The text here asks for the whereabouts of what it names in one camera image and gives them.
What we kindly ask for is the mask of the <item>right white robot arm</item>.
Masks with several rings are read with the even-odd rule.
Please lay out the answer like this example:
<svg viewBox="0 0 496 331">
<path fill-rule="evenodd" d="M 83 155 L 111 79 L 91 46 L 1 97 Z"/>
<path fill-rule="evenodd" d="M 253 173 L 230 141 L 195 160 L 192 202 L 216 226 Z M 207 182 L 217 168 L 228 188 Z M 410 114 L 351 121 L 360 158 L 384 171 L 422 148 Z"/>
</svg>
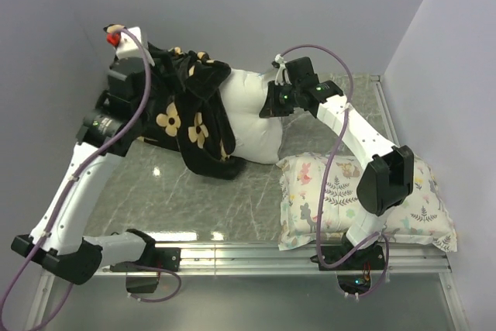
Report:
<svg viewBox="0 0 496 331">
<path fill-rule="evenodd" d="M 291 115 L 303 109 L 328 126 L 353 153 L 363 170 L 356 196 L 360 209 L 346 231 L 343 263 L 357 269 L 367 262 L 367 247 L 379 237 L 389 209 L 400 205 L 413 191 L 414 154 L 383 137 L 351 105 L 332 81 L 321 82 L 309 57 L 286 61 L 276 56 L 276 77 L 269 81 L 261 118 Z"/>
</svg>

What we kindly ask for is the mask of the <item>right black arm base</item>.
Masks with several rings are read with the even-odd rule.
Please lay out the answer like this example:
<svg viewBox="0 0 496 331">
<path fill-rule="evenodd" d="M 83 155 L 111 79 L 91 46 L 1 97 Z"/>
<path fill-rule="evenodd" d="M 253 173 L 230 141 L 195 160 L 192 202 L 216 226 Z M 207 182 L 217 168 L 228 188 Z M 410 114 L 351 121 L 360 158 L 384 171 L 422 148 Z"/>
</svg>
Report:
<svg viewBox="0 0 496 331">
<path fill-rule="evenodd" d="M 371 295 L 387 279 L 390 249 L 377 243 L 358 250 L 339 266 L 327 268 L 319 257 L 314 255 L 310 261 L 317 264 L 320 271 L 336 271 L 340 291 L 345 297 L 359 300 Z"/>
</svg>

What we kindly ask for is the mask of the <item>black floral plush pillowcase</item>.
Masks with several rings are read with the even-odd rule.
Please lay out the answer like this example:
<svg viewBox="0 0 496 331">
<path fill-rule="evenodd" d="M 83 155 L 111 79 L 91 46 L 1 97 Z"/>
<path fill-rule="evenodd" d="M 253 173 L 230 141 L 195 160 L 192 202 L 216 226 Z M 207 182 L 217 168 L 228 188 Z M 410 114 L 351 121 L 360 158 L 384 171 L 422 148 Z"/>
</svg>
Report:
<svg viewBox="0 0 496 331">
<path fill-rule="evenodd" d="M 206 52 L 183 51 L 180 47 L 168 50 L 174 53 L 173 62 L 182 83 L 182 93 L 171 94 L 156 75 L 153 62 L 150 68 L 152 86 L 141 116 L 139 139 L 177 151 L 195 174 L 235 179 L 246 161 L 233 156 L 235 137 L 219 90 L 230 75 L 231 67 L 212 59 Z"/>
</svg>

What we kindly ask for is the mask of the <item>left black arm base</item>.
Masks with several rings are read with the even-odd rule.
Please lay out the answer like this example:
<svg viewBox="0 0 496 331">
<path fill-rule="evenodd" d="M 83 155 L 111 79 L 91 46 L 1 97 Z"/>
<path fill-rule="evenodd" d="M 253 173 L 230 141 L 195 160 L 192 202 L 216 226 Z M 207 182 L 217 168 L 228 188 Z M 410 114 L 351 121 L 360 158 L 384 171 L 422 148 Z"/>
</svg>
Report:
<svg viewBox="0 0 496 331">
<path fill-rule="evenodd" d="M 151 295 L 157 289 L 163 274 L 170 274 L 177 279 L 177 288 L 166 298 L 175 296 L 181 288 L 182 281 L 177 274 L 181 263 L 181 248 L 154 247 L 151 253 L 136 262 L 123 262 L 109 266 L 112 273 L 126 275 L 126 290 L 131 297 Z"/>
</svg>

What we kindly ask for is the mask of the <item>white pillow insert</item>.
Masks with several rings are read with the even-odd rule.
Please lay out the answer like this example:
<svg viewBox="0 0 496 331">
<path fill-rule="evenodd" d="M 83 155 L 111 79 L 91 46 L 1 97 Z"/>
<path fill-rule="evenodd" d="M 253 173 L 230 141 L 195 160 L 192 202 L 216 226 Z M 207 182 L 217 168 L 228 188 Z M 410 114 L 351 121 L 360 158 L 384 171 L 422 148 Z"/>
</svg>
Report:
<svg viewBox="0 0 496 331">
<path fill-rule="evenodd" d="M 232 155 L 258 164 L 276 164 L 282 122 L 278 117 L 259 117 L 267 99 L 267 79 L 260 73 L 233 69 L 219 90 L 235 137 Z"/>
</svg>

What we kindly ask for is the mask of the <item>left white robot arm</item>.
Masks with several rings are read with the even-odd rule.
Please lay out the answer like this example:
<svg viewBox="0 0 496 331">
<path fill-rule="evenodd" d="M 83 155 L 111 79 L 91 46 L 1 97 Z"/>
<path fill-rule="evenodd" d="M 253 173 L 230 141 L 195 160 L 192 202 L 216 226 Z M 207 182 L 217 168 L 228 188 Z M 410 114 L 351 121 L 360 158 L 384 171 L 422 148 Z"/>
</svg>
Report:
<svg viewBox="0 0 496 331">
<path fill-rule="evenodd" d="M 118 50 L 108 71 L 108 91 L 83 119 L 72 158 L 50 206 L 30 233 L 13 238 L 11 249 L 25 262 L 84 284 L 102 267 L 161 272 L 154 238 L 138 229 L 86 236 L 84 229 L 108 179 L 150 121 L 146 111 L 153 60 L 146 46 Z"/>
</svg>

